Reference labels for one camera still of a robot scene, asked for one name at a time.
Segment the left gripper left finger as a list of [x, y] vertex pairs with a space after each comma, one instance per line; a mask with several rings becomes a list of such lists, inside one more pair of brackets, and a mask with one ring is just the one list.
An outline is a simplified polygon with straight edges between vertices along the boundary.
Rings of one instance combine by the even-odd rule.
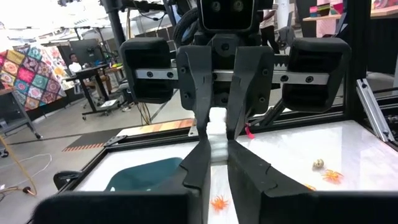
[[202, 139], [151, 191], [64, 192], [36, 207], [32, 224], [203, 224], [211, 147]]

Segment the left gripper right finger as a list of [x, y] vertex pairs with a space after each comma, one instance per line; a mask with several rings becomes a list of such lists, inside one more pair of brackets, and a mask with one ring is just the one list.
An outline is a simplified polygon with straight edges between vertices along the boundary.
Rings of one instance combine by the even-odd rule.
[[398, 192], [313, 191], [235, 140], [228, 179], [239, 224], [398, 224]]

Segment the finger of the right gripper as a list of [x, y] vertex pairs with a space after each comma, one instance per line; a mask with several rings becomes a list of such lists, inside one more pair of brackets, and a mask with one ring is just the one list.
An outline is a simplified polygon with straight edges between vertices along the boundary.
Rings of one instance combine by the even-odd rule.
[[212, 52], [210, 46], [186, 45], [177, 51], [178, 87], [182, 106], [197, 119], [198, 136], [206, 138], [213, 101]]
[[246, 120], [268, 110], [274, 52], [268, 46], [238, 47], [229, 89], [226, 135], [235, 140]]

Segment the white plastic bone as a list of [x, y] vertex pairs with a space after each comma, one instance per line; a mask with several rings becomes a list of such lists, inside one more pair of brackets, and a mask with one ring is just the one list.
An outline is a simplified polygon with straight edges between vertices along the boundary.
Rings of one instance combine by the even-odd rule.
[[211, 147], [211, 161], [218, 163], [228, 159], [228, 139], [226, 137], [226, 108], [210, 108], [206, 134]]

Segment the teal plastic bin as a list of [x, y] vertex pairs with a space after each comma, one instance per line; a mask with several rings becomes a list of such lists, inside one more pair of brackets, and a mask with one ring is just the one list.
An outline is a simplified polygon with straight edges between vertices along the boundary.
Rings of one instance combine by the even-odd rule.
[[151, 191], [171, 177], [182, 161], [180, 157], [171, 157], [120, 170], [112, 176], [104, 191]]

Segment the pink hanging cloth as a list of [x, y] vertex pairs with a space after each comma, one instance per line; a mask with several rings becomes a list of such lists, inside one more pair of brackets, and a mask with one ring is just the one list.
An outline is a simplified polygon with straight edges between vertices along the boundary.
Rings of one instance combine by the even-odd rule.
[[[317, 5], [331, 3], [331, 0], [317, 0]], [[334, 34], [336, 29], [336, 19], [325, 19], [316, 21], [316, 35], [318, 38], [326, 34]]]

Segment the person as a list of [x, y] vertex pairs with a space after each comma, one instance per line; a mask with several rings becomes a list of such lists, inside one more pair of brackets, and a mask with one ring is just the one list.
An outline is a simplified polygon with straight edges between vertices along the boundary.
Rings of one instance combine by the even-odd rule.
[[79, 72], [82, 70], [82, 66], [78, 62], [77, 56], [74, 53], [71, 53], [69, 55], [69, 58], [71, 60], [71, 64], [68, 66], [69, 71], [74, 75], [76, 72]]
[[262, 46], [270, 44], [275, 54], [280, 54], [279, 46], [275, 41], [274, 19], [276, 10], [263, 10], [263, 19], [259, 24]]

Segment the wooden board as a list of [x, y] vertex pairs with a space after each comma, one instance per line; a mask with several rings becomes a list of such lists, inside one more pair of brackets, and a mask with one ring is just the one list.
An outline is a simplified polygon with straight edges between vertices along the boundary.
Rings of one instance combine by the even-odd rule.
[[117, 136], [136, 136], [140, 134], [156, 133], [179, 128], [190, 128], [194, 122], [193, 118], [156, 123], [135, 128], [122, 129]]

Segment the silver aluminium profile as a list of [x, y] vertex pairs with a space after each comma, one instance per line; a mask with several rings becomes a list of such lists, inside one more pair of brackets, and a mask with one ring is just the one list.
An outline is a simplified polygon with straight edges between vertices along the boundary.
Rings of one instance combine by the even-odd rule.
[[375, 135], [383, 142], [394, 141], [393, 134], [366, 79], [356, 81], [356, 91]]

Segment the wooden side table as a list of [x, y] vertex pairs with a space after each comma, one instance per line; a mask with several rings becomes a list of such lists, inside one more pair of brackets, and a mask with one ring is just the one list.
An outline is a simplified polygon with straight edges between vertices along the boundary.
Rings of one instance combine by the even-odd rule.
[[[388, 18], [398, 17], [398, 5], [371, 10], [371, 18], [376, 18], [376, 17], [388, 17]], [[321, 16], [321, 17], [306, 17], [302, 20], [304, 22], [309, 22], [309, 21], [340, 19], [340, 18], [341, 18], [340, 14], [335, 14], [335, 15], [328, 15], [328, 16]]]

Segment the black monitor pole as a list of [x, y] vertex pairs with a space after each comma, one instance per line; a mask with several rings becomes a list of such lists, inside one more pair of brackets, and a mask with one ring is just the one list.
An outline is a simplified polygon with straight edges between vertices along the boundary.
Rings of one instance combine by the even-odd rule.
[[101, 3], [109, 17], [116, 46], [120, 49], [120, 46], [126, 40], [119, 17], [119, 11], [123, 7], [122, 0], [101, 0]]

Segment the black striped floor mat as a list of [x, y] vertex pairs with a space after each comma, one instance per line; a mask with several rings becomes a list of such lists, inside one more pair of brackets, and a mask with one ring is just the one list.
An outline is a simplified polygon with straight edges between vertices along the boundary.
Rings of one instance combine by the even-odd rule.
[[83, 134], [76, 141], [64, 148], [62, 152], [102, 147], [110, 138], [116, 136], [121, 130], [122, 128], [118, 128]]

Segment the black computer monitor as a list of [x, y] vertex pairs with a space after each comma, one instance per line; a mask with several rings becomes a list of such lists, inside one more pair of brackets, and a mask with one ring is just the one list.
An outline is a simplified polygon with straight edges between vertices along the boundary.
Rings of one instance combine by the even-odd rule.
[[71, 41], [70, 48], [82, 65], [86, 63], [97, 65], [104, 62], [103, 51], [97, 39]]

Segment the colourful patchwork quilt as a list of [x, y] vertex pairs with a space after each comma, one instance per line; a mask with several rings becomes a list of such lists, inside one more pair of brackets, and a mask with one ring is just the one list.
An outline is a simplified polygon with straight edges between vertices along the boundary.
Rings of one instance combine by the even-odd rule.
[[0, 52], [0, 82], [16, 89], [17, 98], [27, 111], [66, 97], [65, 69], [56, 47], [24, 45]]

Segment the black frame post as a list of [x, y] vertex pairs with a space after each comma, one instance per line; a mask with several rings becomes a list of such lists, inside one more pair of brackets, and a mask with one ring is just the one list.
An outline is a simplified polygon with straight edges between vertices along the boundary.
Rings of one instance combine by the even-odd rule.
[[345, 116], [359, 121], [363, 106], [356, 92], [356, 81], [366, 77], [371, 0], [346, 0], [346, 15], [351, 60], [345, 79]]

